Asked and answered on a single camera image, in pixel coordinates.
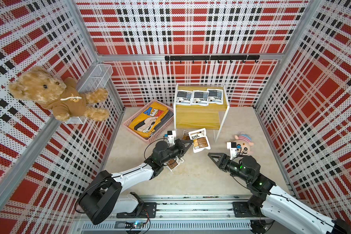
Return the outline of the grey coffee bag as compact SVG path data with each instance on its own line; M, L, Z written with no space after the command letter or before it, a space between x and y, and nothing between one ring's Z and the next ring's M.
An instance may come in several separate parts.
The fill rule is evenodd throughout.
M194 90L191 99L191 105L208 106L208 97L209 91Z
M208 93L208 102L211 104L222 105L224 103L224 93L221 89L207 89Z
M189 106L191 105L192 96L193 96L192 91L177 90L176 97L175 97L175 104Z

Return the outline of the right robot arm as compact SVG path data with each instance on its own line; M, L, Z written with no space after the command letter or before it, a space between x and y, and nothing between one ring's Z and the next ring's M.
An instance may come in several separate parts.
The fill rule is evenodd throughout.
M261 213L297 234L349 234L350 225L340 219L325 216L293 196L260 172L261 166L252 156L239 162L224 153L209 153L208 157L223 172L243 180L252 196L249 208Z

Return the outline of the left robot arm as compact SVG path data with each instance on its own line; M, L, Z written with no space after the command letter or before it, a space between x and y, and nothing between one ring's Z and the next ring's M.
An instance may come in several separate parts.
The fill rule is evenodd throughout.
M141 165L120 173L99 172L80 195L76 205L94 225L102 223L111 214L122 218L153 217L150 208L136 193L123 195L122 192L157 177L167 162L182 158L192 145L192 140L181 139L176 139L173 145L163 140L157 142L151 156Z

